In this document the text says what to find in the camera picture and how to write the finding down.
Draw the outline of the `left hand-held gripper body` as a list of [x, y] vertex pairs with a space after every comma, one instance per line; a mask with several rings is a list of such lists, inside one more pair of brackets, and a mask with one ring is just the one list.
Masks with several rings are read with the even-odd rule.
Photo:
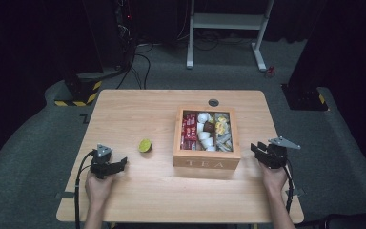
[[92, 153], [91, 172], [99, 179], [104, 179], [107, 175], [106, 170], [112, 156], [112, 148], [97, 144]]

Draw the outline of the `person's right hand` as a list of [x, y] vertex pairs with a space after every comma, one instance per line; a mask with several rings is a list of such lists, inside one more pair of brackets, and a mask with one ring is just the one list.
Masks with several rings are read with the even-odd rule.
[[287, 181], [287, 174], [283, 168], [271, 169], [259, 163], [262, 171], [263, 183], [269, 196], [278, 196]]

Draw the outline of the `white metal stand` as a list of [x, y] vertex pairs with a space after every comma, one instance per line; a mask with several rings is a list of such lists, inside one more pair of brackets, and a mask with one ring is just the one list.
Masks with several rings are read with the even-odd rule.
[[255, 42], [251, 44], [254, 58], [258, 69], [261, 72], [268, 70], [262, 57], [260, 46], [269, 23], [271, 11], [275, 0], [268, 0], [267, 7], [263, 14], [225, 14], [225, 13], [198, 13], [195, 11], [195, 0], [191, 0], [189, 41], [187, 49], [186, 67], [192, 69], [194, 66], [193, 37], [195, 29], [221, 29], [221, 30], [243, 30], [258, 31]]

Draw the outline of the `yellow-green lidded capsule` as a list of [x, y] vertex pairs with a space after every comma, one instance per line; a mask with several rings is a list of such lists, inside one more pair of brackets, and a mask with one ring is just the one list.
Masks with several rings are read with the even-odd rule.
[[152, 149], [152, 143], [149, 139], [142, 139], [139, 143], [138, 150], [140, 153], [148, 153]]

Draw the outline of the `black yellow striped stand base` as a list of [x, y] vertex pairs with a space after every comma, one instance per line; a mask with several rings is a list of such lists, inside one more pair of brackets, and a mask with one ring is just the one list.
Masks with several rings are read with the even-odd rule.
[[96, 99], [101, 86], [100, 80], [80, 79], [77, 75], [67, 75], [54, 99], [56, 106], [90, 106]]

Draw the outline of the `wooden tea box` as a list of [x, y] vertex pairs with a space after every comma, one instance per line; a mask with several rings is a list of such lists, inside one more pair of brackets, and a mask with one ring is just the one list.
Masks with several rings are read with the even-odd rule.
[[[211, 118], [207, 122], [215, 125], [215, 115], [225, 114], [229, 118], [229, 130], [227, 133], [232, 135], [233, 150], [231, 152], [220, 152], [215, 145], [217, 133], [214, 131], [210, 133], [216, 148], [215, 152], [206, 151], [197, 137], [195, 150], [182, 150], [180, 148], [181, 129], [184, 113], [194, 112], [197, 116], [199, 113], [209, 113]], [[175, 134], [173, 143], [173, 166], [174, 167], [188, 167], [188, 168], [206, 168], [206, 169], [225, 169], [235, 170], [241, 159], [239, 137], [236, 127], [236, 114], [234, 108], [212, 108], [204, 106], [183, 106], [178, 109], [175, 123]]]

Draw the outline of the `clear packet of yellow teabags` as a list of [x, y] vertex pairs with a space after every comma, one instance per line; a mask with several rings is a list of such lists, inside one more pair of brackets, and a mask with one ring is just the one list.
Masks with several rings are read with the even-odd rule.
[[229, 130], [229, 118], [226, 114], [215, 115], [215, 132], [224, 135]]

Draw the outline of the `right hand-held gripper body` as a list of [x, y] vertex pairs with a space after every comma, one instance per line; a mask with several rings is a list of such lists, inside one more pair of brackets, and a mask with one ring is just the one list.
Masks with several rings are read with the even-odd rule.
[[279, 136], [277, 138], [272, 138], [268, 140], [269, 145], [267, 147], [267, 153], [269, 156], [268, 167], [272, 169], [277, 169], [284, 167], [287, 163], [287, 149], [300, 150], [301, 146], [295, 144], [292, 141]]

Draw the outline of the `dark equipment rack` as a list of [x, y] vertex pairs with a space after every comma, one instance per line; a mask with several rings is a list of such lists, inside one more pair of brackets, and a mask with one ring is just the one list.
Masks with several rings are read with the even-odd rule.
[[113, 3], [113, 12], [123, 55], [123, 66], [128, 68], [132, 63], [132, 57], [136, 46], [133, 3], [132, 0], [113, 0]]

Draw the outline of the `person's left hand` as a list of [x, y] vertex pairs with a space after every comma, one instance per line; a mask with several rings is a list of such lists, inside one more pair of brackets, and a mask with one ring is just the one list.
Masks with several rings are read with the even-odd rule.
[[95, 174], [88, 172], [85, 182], [86, 192], [89, 198], [90, 207], [102, 208], [112, 190], [114, 175], [104, 179], [97, 178]]

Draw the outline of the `silver foil packets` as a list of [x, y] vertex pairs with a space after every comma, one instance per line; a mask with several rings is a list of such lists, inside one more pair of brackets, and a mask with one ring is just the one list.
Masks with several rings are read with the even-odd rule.
[[232, 135], [227, 134], [217, 134], [215, 139], [215, 145], [220, 152], [231, 152], [233, 150]]

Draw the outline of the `bundle of red sachets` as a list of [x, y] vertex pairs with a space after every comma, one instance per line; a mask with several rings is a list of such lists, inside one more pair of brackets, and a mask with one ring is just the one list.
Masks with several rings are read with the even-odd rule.
[[184, 113], [181, 129], [180, 148], [182, 150], [195, 150], [197, 143], [197, 121], [194, 112]]

